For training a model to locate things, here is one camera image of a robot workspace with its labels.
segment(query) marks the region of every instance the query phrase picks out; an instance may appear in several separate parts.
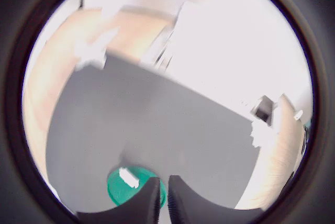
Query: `black circular border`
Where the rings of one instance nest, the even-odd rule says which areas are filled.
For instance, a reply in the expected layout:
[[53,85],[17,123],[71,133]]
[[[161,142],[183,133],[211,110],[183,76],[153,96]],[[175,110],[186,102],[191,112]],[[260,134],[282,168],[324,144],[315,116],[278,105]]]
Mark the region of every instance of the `black circular border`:
[[[38,204],[54,221],[69,223],[78,220],[55,199],[35,167],[25,139],[21,114],[24,70],[34,39],[37,38],[38,33],[60,1],[62,0],[40,0],[25,21],[25,25],[16,39],[12,54],[8,56],[10,64],[5,87],[4,111],[8,144],[23,181]],[[300,213],[299,204],[304,204],[305,195],[310,193],[316,197],[317,191],[313,186],[326,182],[325,176],[320,174],[318,168],[327,162],[325,152],[328,151],[327,157],[330,155],[326,147],[333,148],[333,145],[329,143],[334,136],[334,127],[330,126],[331,116],[334,114],[331,106],[331,94],[334,92],[330,83],[334,82],[335,78],[330,75],[331,67],[334,67],[334,59],[330,55],[321,54],[319,41],[293,0],[271,1],[285,15],[303,46],[311,70],[314,99],[312,141],[306,153],[307,159],[303,160],[297,173],[296,178],[299,179],[293,180],[286,192],[259,219],[259,221],[279,223],[288,220],[292,214]]]

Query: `gray tabletop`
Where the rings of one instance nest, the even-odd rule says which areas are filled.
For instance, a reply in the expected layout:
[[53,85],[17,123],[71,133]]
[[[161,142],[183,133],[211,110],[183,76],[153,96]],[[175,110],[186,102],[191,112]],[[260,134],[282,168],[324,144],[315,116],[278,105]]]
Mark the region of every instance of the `gray tabletop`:
[[[201,196],[233,208],[258,157],[250,133],[247,119],[109,56],[102,71],[86,67],[66,84],[48,135],[48,177],[73,211],[115,207],[106,181],[122,165],[146,167],[166,187],[180,175]],[[168,220],[165,204],[160,223]]]

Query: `white object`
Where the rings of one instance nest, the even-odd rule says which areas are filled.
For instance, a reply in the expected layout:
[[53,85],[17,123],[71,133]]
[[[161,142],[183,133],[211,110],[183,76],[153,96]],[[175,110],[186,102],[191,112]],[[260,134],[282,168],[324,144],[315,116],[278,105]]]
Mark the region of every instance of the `white object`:
[[80,58],[80,61],[76,65],[75,70],[79,71],[87,65],[92,65],[102,70],[106,63],[106,47],[118,32],[119,28],[109,30],[101,34],[92,44],[88,44],[85,41],[77,41],[74,46],[74,55]]
[[135,177],[128,169],[121,167],[119,169],[120,178],[131,188],[138,188],[140,180]]
[[297,114],[294,116],[294,119],[299,120],[302,117],[303,113],[303,110],[298,111]]

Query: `gray table surface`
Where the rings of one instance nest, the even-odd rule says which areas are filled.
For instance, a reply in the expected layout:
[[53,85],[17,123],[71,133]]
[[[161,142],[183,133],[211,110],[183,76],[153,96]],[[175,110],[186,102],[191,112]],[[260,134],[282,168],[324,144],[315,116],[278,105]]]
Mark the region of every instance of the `gray table surface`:
[[[146,167],[166,187],[180,175],[201,196],[234,208],[259,153],[250,133],[247,119],[110,55],[102,71],[86,67],[66,84],[48,135],[48,177],[73,211],[115,207],[106,181],[122,165]],[[160,223],[169,222],[165,204]]]

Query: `light wood surface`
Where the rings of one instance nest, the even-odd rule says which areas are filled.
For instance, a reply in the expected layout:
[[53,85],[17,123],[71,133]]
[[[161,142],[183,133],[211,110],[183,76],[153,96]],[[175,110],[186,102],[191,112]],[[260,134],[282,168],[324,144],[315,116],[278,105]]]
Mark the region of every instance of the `light wood surface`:
[[79,40],[92,43],[100,34],[119,27],[108,44],[115,51],[138,62],[165,26],[173,20],[134,11],[120,11],[112,19],[100,9],[78,10],[46,42],[31,71],[23,95],[23,119],[28,145],[35,164],[48,181],[46,168],[47,135],[54,108],[78,58],[74,45]]
[[268,209],[292,174],[304,140],[304,128],[285,95],[278,102],[280,131],[270,146],[261,147],[249,183],[235,209]]

